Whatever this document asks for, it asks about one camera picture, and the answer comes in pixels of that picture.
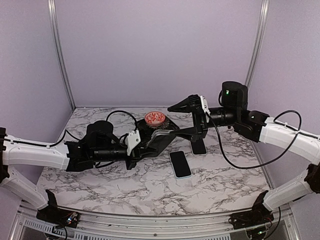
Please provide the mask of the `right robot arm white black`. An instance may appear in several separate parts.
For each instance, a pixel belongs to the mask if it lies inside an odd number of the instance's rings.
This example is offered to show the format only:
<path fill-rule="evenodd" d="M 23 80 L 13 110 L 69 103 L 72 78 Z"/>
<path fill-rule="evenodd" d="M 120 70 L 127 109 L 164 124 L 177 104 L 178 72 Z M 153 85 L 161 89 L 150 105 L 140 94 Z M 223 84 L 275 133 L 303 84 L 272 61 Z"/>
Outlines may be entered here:
<path fill-rule="evenodd" d="M 310 162 L 296 178 L 261 193 L 248 212 L 247 219 L 258 224 L 267 213 L 308 194 L 320 192 L 320 137 L 300 127 L 278 121 L 266 113 L 248 110 L 248 87 L 239 82 L 225 81 L 219 93 L 220 107 L 209 107 L 203 96 L 190 95 L 167 110 L 191 113 L 193 127 L 180 129 L 174 135 L 192 142 L 205 138 L 209 128 L 233 128 L 242 137 L 256 143 L 282 148 Z"/>

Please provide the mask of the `clear magsafe phone case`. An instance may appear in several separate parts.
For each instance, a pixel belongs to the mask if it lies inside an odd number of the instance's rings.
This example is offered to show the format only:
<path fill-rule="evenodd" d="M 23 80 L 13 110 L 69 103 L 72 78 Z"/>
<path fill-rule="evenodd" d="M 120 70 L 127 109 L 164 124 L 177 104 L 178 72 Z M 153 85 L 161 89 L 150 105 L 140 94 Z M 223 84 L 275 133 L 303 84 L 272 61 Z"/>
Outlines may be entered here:
<path fill-rule="evenodd" d="M 150 137 L 150 140 L 147 142 L 146 146 L 151 147 L 155 145 L 156 143 L 162 142 L 166 139 L 171 139 L 174 137 L 173 130 L 168 129 L 158 129 L 155 130 Z"/>

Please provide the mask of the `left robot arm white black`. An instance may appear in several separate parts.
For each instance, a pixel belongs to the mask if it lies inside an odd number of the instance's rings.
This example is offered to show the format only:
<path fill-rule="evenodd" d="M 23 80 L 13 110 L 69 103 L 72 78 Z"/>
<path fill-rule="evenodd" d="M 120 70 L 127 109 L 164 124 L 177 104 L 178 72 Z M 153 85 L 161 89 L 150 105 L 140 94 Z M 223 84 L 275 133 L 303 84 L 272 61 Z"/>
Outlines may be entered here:
<path fill-rule="evenodd" d="M 126 161 L 134 165 L 134 151 L 141 142 L 139 130 L 127 134 L 125 145 L 113 133 L 114 126 L 106 120 L 98 120 L 86 128 L 79 141 L 39 143 L 5 137 L 2 132 L 0 157 L 0 185 L 32 204 L 53 223 L 63 219 L 63 211 L 54 203 L 55 196 L 41 189 L 14 168 L 15 165 L 41 166 L 82 172 L 94 168 L 98 162 Z"/>

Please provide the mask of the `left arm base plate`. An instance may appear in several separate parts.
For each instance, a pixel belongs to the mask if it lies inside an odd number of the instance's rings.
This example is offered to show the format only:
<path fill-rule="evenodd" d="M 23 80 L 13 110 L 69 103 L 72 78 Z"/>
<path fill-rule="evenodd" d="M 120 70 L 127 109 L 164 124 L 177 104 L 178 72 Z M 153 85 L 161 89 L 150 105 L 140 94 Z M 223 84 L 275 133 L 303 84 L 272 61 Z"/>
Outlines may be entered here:
<path fill-rule="evenodd" d="M 49 206 L 38 210 L 36 214 L 36 218 L 39 220 L 70 228 L 78 226 L 79 217 L 80 214 L 76 211 L 50 208 Z"/>

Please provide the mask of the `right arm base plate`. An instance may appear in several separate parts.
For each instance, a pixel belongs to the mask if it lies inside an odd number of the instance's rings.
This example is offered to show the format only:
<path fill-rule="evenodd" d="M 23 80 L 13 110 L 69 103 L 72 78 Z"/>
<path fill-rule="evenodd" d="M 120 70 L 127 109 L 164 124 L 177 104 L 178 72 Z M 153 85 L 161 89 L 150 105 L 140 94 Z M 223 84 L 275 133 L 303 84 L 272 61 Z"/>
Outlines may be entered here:
<path fill-rule="evenodd" d="M 268 212 L 263 215 L 261 212 L 257 211 L 243 211 L 233 213 L 229 216 L 228 222 L 233 226 L 235 230 L 254 227 L 256 225 L 261 225 L 265 223 L 271 223 L 274 220 L 272 213 Z"/>

